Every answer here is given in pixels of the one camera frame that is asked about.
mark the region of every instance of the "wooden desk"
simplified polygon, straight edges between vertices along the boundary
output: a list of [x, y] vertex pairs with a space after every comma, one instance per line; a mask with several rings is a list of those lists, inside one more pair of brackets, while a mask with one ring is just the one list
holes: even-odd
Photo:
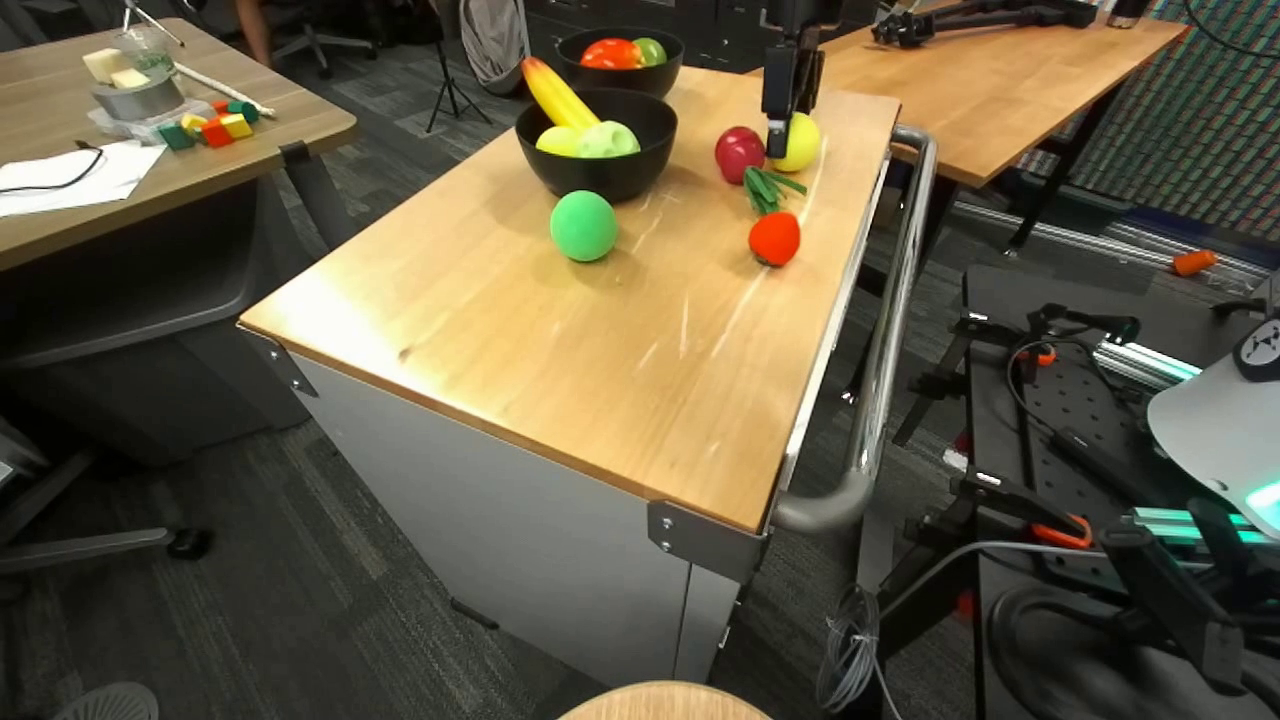
[[611, 260], [556, 258], [504, 131], [241, 321], [301, 355], [306, 404], [451, 596], [586, 674], [710, 674], [740, 582], [657, 550], [649, 508], [770, 524], [896, 128], [896, 100], [825, 100], [804, 249], [763, 271], [712, 163], [761, 86], [689, 68], [670, 100], [671, 163]]
[[[193, 148], [193, 153], [163, 153], [151, 178], [121, 203], [91, 203], [68, 212], [40, 212], [40, 216], [4, 216], [0, 222], [0, 271], [40, 260], [49, 254], [85, 244], [112, 229], [148, 222], [156, 212], [193, 203], [219, 187], [235, 187], [243, 181], [266, 178], [280, 163], [280, 148], [328, 148], [353, 136], [355, 121], [328, 100], [306, 92], [301, 86], [253, 65], [235, 47], [211, 42], [208, 31], [163, 22], [174, 35], [186, 42], [177, 54], [180, 65], [193, 65], [206, 77], [218, 77], [253, 100], [280, 111], [280, 121], [266, 121], [253, 142], [233, 148]], [[112, 47], [117, 31], [78, 35], [59, 44], [37, 44], [0, 56], [0, 163], [8, 160], [37, 160], [78, 148], [78, 142], [105, 142], [90, 109], [91, 77], [81, 65], [85, 54]], [[199, 86], [180, 86], [190, 96], [218, 96]]]
[[1187, 30], [994, 30], [883, 47], [872, 31], [827, 47], [827, 90], [896, 96], [941, 148], [941, 178], [986, 187], [1029, 148], [1142, 73]]

